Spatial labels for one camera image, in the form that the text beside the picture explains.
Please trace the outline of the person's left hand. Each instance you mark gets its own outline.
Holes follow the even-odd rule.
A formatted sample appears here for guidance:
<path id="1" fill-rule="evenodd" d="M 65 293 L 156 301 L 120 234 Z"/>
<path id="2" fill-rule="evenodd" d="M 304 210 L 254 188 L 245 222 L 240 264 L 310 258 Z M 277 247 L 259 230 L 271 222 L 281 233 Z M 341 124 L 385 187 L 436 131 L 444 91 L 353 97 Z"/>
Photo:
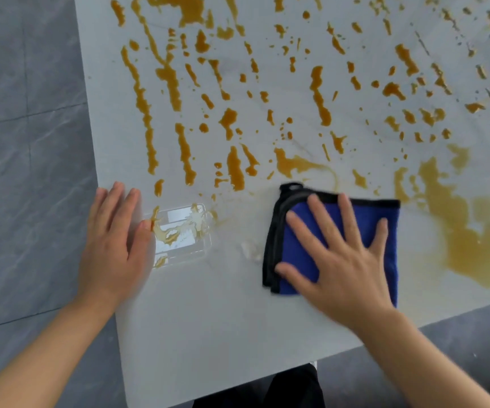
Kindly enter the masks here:
<path id="1" fill-rule="evenodd" d="M 112 188 L 97 188 L 86 222 L 86 243 L 78 274 L 77 301 L 98 315 L 112 315 L 127 300 L 143 278 L 147 261 L 137 260 L 137 225 L 133 213 L 141 193 L 132 188 L 122 195 L 119 213 L 124 229 L 120 234 L 100 235 L 100 207 Z"/>

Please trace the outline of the person's right hand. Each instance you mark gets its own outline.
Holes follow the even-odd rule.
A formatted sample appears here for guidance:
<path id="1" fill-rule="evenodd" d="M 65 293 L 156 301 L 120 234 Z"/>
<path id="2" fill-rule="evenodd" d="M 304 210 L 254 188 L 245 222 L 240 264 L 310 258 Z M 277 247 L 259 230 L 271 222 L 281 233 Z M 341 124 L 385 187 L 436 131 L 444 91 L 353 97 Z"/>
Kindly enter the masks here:
<path id="1" fill-rule="evenodd" d="M 349 197 L 342 194 L 338 204 L 346 248 L 324 246 L 294 212 L 286 214 L 286 222 L 319 269 L 318 293 L 303 297 L 331 320 L 350 329 L 359 316 L 394 307 L 384 260 L 379 261 L 364 246 Z"/>

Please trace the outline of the blue black-edged cleaning cloth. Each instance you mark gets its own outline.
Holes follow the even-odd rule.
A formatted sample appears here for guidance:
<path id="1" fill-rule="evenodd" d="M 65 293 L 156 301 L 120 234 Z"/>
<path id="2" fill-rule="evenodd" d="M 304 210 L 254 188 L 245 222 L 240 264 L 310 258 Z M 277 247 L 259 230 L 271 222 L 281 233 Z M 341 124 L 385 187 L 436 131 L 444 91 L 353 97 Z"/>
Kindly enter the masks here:
<path id="1" fill-rule="evenodd" d="M 280 262 L 294 266 L 304 277 L 316 282 L 319 270 L 298 241 L 295 233 L 286 222 L 286 213 L 292 211 L 306 224 L 308 229 L 326 247 L 327 242 L 307 205 L 307 198 L 317 194 L 338 230 L 344 234 L 342 214 L 338 205 L 339 194 L 323 192 L 304 186 L 299 182 L 287 182 L 279 187 L 280 196 L 274 205 L 269 226 L 262 264 L 262 285 L 272 294 L 297 295 L 289 282 L 283 280 L 275 271 Z M 398 305 L 398 219 L 401 202 L 398 199 L 350 199 L 357 219 L 360 236 L 364 246 L 369 247 L 376 234 L 381 219 L 387 219 L 388 239 L 386 241 L 384 268 L 385 278 L 392 304 Z"/>

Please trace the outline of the person's right forearm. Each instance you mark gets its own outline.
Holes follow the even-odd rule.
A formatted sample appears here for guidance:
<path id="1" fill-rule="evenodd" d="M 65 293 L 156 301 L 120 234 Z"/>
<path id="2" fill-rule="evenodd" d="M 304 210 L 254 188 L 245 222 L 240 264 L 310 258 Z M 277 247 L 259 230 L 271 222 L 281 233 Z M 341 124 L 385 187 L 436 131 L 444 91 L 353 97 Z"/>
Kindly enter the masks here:
<path id="1" fill-rule="evenodd" d="M 413 408 L 490 408 L 490 394 L 397 309 L 361 315 L 350 329 Z"/>

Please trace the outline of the person's left forearm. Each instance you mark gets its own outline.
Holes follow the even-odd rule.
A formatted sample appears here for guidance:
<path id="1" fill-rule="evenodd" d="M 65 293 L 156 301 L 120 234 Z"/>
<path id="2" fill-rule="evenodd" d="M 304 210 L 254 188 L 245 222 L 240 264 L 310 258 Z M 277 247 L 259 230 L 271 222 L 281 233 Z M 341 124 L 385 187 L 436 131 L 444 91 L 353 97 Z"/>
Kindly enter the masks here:
<path id="1" fill-rule="evenodd" d="M 117 305 L 108 296 L 81 295 L 62 308 L 0 371 L 0 408 L 54 408 Z"/>

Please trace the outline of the clear plastic film sheet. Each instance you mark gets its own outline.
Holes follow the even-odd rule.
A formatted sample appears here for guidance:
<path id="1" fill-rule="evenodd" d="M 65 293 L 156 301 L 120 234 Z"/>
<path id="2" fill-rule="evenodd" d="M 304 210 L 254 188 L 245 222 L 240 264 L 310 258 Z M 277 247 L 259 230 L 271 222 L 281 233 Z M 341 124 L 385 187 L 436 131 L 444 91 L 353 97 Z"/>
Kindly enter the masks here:
<path id="1" fill-rule="evenodd" d="M 155 243 L 153 268 L 188 262 L 211 248 L 211 216 L 202 203 L 162 210 L 153 209 L 151 231 Z"/>

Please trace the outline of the brown liquid spill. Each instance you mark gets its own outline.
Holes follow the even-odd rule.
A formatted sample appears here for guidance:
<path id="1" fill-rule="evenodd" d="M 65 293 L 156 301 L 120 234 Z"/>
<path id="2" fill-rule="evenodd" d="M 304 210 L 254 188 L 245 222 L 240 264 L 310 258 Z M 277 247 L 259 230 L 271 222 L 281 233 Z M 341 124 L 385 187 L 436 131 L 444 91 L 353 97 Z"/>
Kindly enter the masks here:
<path id="1" fill-rule="evenodd" d="M 277 179 L 355 186 L 435 220 L 490 287 L 490 1 L 109 0 L 154 195 Z"/>

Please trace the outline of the person's black trousers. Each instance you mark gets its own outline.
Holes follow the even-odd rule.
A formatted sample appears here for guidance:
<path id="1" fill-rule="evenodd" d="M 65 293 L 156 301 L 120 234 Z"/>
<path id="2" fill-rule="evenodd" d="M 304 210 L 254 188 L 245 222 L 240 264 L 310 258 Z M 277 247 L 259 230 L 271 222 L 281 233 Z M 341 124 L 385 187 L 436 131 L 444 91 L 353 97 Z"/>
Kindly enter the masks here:
<path id="1" fill-rule="evenodd" d="M 277 373 L 261 398 L 251 384 L 194 400 L 192 408 L 326 408 L 317 362 Z"/>

